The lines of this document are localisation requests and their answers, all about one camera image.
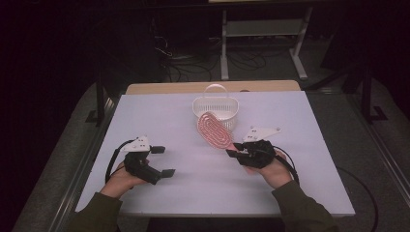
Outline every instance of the table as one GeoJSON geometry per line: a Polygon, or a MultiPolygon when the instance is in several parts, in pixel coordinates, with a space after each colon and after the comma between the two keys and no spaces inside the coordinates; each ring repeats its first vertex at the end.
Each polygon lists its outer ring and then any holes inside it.
{"type": "MultiPolygon", "coordinates": [[[[243,0],[210,0],[209,3],[223,2],[244,2],[243,0]]],[[[267,2],[267,0],[252,0],[251,2],[267,2]]],[[[226,19],[226,10],[222,15],[222,49],[220,56],[220,76],[222,80],[229,79],[228,61],[226,57],[226,39],[228,37],[244,36],[297,36],[294,47],[289,49],[290,57],[295,65],[298,76],[301,79],[307,79],[308,75],[299,58],[299,52],[308,29],[308,22],[312,7],[307,7],[305,15],[300,18],[275,19],[275,20],[241,20],[228,21],[226,19]]]]}
{"type": "MultiPolygon", "coordinates": [[[[83,209],[103,186],[113,151],[124,141],[147,135],[151,145],[166,148],[164,154],[148,157],[150,165],[158,170],[175,168],[176,172],[155,186],[138,186],[127,192],[122,197],[121,214],[278,217],[278,203],[263,178],[247,174],[235,159],[209,146],[197,133],[191,104],[209,84],[131,85],[119,101],[76,210],[83,209]]],[[[240,142],[250,126],[281,127],[281,133],[267,139],[292,157],[305,193],[335,217],[354,215],[307,96],[295,81],[229,81],[223,85],[240,103],[235,141],[240,142]],[[260,92],[239,92],[244,89],[260,92]]],[[[124,155],[120,153],[114,166],[124,155]]]]}

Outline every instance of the olive green sleeve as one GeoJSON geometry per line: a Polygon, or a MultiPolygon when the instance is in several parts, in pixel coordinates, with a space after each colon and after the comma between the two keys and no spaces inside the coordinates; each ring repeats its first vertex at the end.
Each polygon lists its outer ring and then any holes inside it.
{"type": "Polygon", "coordinates": [[[272,191],[279,204],[286,231],[339,231],[329,212],[291,181],[272,191]]]}
{"type": "Polygon", "coordinates": [[[122,201],[96,192],[88,205],[70,222],[68,232],[114,232],[122,201]]]}

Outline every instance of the left hand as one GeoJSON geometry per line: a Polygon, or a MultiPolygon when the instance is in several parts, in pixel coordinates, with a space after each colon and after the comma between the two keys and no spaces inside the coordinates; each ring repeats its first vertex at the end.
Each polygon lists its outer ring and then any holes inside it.
{"type": "Polygon", "coordinates": [[[121,162],[100,193],[119,199],[129,189],[145,183],[147,182],[130,174],[121,162]]]}

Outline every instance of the white tabletop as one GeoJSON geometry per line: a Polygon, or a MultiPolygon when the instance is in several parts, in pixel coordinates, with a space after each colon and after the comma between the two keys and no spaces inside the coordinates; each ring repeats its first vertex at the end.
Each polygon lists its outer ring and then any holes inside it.
{"type": "MultiPolygon", "coordinates": [[[[82,210],[104,185],[104,174],[116,148],[147,135],[164,154],[150,154],[159,171],[176,169],[155,186],[138,186],[121,200],[122,214],[146,217],[277,217],[272,189],[259,175],[249,175],[224,150],[211,147],[196,130],[192,102],[202,94],[122,96],[77,204],[82,210]]],[[[267,138],[294,160],[304,192],[335,217],[354,215],[305,92],[230,93],[239,102],[235,142],[250,126],[280,127],[267,138]]],[[[125,157],[120,153],[114,167],[125,157]]]]}

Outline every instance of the floor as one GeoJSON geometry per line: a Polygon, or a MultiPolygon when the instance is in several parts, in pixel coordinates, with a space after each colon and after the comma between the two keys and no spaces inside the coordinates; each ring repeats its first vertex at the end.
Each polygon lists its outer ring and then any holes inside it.
{"type": "MultiPolygon", "coordinates": [[[[300,56],[308,80],[301,81],[287,52],[293,43],[292,38],[260,38],[246,43],[232,41],[228,47],[230,80],[295,79],[304,88],[333,73],[320,68],[329,40],[307,38],[300,56]]],[[[175,53],[167,60],[164,81],[219,80],[220,42],[210,40],[210,45],[213,53],[208,55],[175,53]]],[[[407,231],[410,204],[406,177],[410,177],[410,158],[406,154],[410,152],[407,142],[410,124],[395,107],[384,86],[373,80],[372,104],[380,106],[389,120],[370,125],[360,113],[361,89],[345,95],[340,90],[343,81],[342,77],[320,90],[307,92],[356,210],[356,215],[337,218],[337,223],[341,231],[407,231]]],[[[73,215],[80,186],[86,180],[86,171],[82,171],[90,170],[92,166],[92,159],[84,161],[84,157],[98,150],[96,139],[102,139],[102,131],[108,127],[107,122],[100,128],[96,128],[95,123],[85,122],[90,111],[96,109],[95,97],[93,85],[78,102],[14,231],[64,231],[73,215]]],[[[118,223],[123,232],[142,232],[146,231],[149,219],[121,216],[118,223]]]]}

